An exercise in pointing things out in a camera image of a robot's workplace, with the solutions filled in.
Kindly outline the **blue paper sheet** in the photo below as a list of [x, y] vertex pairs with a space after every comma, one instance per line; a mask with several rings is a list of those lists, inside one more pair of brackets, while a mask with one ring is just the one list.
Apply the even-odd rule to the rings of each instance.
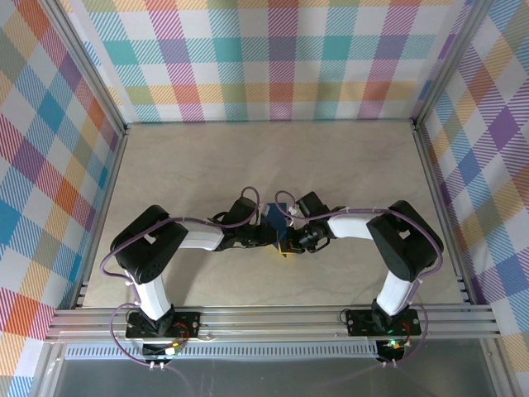
[[283, 213], [278, 209], [278, 207], [275, 205], [275, 203], [269, 203], [270, 204], [270, 211], [265, 219], [266, 222], [269, 222], [273, 227], [275, 227], [278, 231], [278, 240], [280, 240], [283, 236], [287, 234], [287, 218], [283, 215]]

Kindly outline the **grey metal panel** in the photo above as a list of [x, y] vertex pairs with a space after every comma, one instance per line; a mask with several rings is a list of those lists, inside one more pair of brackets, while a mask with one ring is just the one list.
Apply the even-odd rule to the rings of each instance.
[[430, 340], [401, 361], [173, 359], [149, 369], [108, 342], [49, 347], [30, 397], [521, 397], [476, 339]]

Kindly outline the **black controller board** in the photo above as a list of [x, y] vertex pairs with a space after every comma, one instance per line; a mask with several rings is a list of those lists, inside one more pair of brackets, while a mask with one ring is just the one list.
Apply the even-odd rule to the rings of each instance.
[[400, 361], [406, 354], [406, 349], [410, 346], [408, 340], [390, 339], [387, 341], [377, 341], [377, 360], [380, 362]]
[[180, 354], [185, 347], [185, 342], [174, 341], [170, 343], [144, 343], [141, 354], [145, 359], [169, 359]]

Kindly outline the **aluminium frame cross rail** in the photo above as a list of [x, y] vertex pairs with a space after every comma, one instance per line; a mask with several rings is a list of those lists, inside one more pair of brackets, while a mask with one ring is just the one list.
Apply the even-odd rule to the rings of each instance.
[[[352, 307], [316, 306], [229, 306], [182, 307], [176, 311], [199, 312], [200, 327], [192, 342], [331, 342], [349, 339], [345, 311]], [[500, 330], [488, 305], [432, 304], [416, 307], [422, 334], [413, 339], [497, 338]], [[119, 338], [126, 333], [122, 309], [80, 308], [59, 310], [53, 317], [47, 342], [108, 342], [113, 328]], [[366, 337], [365, 339], [384, 339]]]

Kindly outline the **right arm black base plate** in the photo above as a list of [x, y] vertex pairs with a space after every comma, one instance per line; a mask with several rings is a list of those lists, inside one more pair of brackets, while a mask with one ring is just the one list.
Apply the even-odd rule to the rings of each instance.
[[422, 334], [415, 309], [405, 309], [392, 317], [371, 309], [347, 309], [344, 321], [350, 337], [406, 337]]

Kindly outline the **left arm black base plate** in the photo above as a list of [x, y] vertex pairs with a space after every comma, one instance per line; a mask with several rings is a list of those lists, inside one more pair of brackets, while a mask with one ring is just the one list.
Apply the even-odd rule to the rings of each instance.
[[153, 320], [140, 310], [131, 310], [126, 315], [127, 338], [184, 338], [197, 337], [200, 327], [199, 312], [169, 311]]

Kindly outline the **aluminium frame side rail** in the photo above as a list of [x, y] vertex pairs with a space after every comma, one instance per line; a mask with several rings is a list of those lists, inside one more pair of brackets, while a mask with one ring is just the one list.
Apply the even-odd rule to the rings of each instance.
[[421, 127], [418, 126], [417, 122], [413, 119], [410, 121], [410, 126], [412, 136], [417, 147], [417, 152], [427, 179], [428, 188], [431, 192], [436, 215], [439, 219], [446, 252], [450, 257], [450, 261], [458, 281], [461, 281], [465, 287], [463, 289], [463, 292], [465, 293], [465, 302], [468, 304], [477, 304], [474, 288], [470, 282], [470, 277], [463, 261], [461, 249], [458, 245], [458, 242], [456, 241], [455, 234], [451, 227], [449, 213], [446, 209], [446, 204], [441, 193], [441, 185], [436, 176], [433, 160], [431, 159], [431, 156], [428, 152], [427, 144], [424, 136], [422, 135]]
[[91, 221], [89, 224], [90, 230], [88, 236], [81, 241], [81, 255], [79, 259], [74, 261], [70, 271], [67, 288], [65, 289], [63, 299], [59, 306], [60, 309], [75, 309], [81, 289], [90, 279], [92, 269], [96, 262], [98, 248], [101, 245], [102, 232], [107, 220], [112, 194], [122, 165], [128, 137], [126, 132], [118, 137], [117, 148], [105, 163], [107, 173], [102, 192], [95, 195], [96, 209], [94, 210], [94, 215], [89, 217]]

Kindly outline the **aluminium frame corner post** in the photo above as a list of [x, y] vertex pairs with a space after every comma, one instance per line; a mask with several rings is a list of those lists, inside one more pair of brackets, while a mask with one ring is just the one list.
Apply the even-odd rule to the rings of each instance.
[[73, 23], [70, 21], [60, 0], [38, 0], [53, 27], [64, 42], [70, 56], [78, 66], [80, 73], [92, 89], [95, 98], [99, 101], [113, 127], [121, 136], [126, 135], [127, 124], [107, 90], [95, 64], [90, 58], [83, 42], [81, 41]]
[[495, 0], [455, 0], [441, 24], [433, 63], [411, 112], [413, 126], [427, 119]]

